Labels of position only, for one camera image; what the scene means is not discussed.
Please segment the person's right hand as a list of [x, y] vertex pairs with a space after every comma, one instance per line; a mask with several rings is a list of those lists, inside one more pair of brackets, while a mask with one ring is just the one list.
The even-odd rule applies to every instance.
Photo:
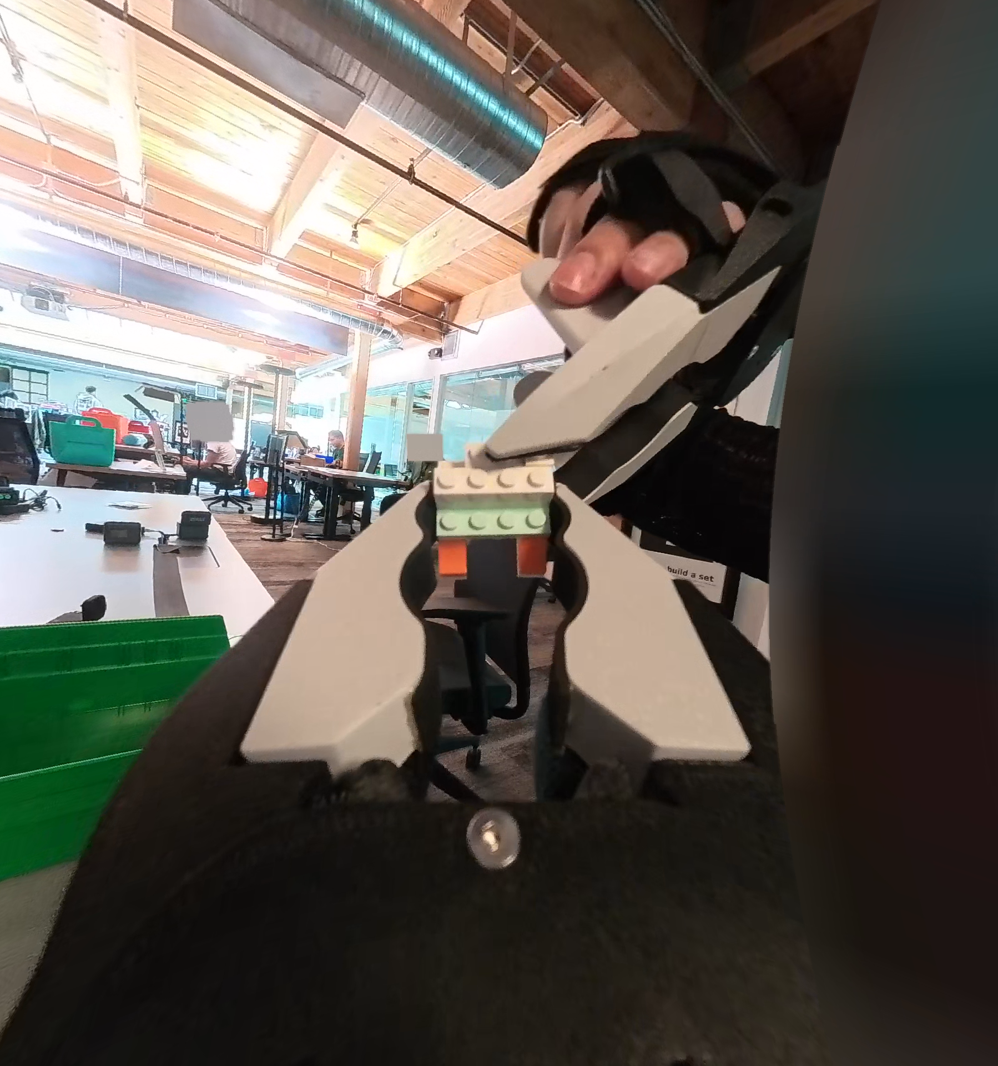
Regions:
[[531, 249], [559, 263], [549, 280], [556, 301], [583, 306], [621, 285], [643, 291], [701, 254], [695, 220], [653, 164], [659, 154], [695, 162], [731, 233], [780, 177], [750, 154], [688, 131], [595, 140], [545, 179], [530, 213]]

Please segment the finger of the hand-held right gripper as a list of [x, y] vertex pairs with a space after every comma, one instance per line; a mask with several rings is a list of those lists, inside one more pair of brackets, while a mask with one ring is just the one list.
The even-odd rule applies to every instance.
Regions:
[[572, 453], [557, 468], [556, 484], [586, 503], [601, 500], [675, 441], [704, 404], [704, 398], [685, 385], [665, 384]]
[[482, 446], [484, 464], [534, 461], [591, 443], [687, 366], [705, 365], [728, 348], [780, 272], [774, 268], [741, 282], [704, 310], [666, 285], [615, 290], [593, 305], [564, 307], [548, 290], [556, 270], [532, 264], [520, 281], [572, 358], [490, 433]]

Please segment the black office chair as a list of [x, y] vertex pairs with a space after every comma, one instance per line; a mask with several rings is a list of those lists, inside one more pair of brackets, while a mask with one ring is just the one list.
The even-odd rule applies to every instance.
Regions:
[[481, 743], [492, 721], [524, 718], [531, 701], [529, 629], [545, 578], [456, 578], [449, 595], [426, 603], [430, 633], [439, 639], [439, 687], [442, 716], [464, 733], [441, 736], [439, 753], [465, 753], [465, 768], [481, 766]]

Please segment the green storage basket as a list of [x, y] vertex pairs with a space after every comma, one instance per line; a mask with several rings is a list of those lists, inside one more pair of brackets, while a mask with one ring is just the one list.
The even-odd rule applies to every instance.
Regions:
[[115, 461], [115, 429], [93, 417], [49, 417], [47, 431], [48, 454], [57, 464], [109, 468]]

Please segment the wooden office desk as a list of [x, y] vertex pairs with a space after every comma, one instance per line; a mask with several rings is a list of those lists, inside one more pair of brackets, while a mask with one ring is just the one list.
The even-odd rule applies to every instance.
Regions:
[[397, 495], [411, 489], [411, 483], [399, 477], [300, 462], [287, 464], [285, 473], [302, 489], [296, 517], [302, 540], [352, 540], [372, 523], [379, 489]]

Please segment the lego brick assembly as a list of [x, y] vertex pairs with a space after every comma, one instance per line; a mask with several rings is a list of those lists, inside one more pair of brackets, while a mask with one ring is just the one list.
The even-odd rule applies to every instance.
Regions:
[[556, 461], [490, 461], [469, 446], [463, 461], [439, 461], [432, 472], [438, 574], [469, 575], [474, 542], [506, 540], [520, 578], [545, 578], [556, 498]]

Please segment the silver ventilation duct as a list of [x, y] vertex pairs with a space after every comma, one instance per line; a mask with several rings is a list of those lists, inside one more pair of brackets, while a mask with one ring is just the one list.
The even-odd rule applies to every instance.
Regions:
[[172, 28], [339, 128], [369, 109], [498, 189], [546, 140], [540, 104], [408, 2], [176, 1]]

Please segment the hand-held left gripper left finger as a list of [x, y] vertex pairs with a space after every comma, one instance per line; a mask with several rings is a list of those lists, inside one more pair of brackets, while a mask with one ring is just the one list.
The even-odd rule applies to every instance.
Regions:
[[401, 765], [419, 750], [434, 542], [421, 483], [317, 571], [241, 742], [246, 762]]

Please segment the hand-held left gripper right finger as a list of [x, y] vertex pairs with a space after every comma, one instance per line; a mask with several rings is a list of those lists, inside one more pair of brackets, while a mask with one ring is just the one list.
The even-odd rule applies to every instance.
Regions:
[[738, 762], [748, 739], [675, 582], [568, 489], [577, 597], [561, 637], [565, 745], [585, 763]]

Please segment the green plastic bin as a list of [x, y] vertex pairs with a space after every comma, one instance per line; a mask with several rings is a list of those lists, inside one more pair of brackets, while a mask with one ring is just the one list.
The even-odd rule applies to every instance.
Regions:
[[79, 857], [141, 748], [228, 648], [220, 615], [0, 628], [0, 882]]

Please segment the white printed sign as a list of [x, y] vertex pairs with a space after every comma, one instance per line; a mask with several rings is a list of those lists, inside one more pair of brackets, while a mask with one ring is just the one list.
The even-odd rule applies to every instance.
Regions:
[[725, 617], [734, 620], [742, 578], [738, 569], [702, 558], [638, 527], [632, 529], [631, 538], [673, 581], [694, 585], [705, 599], [719, 605]]

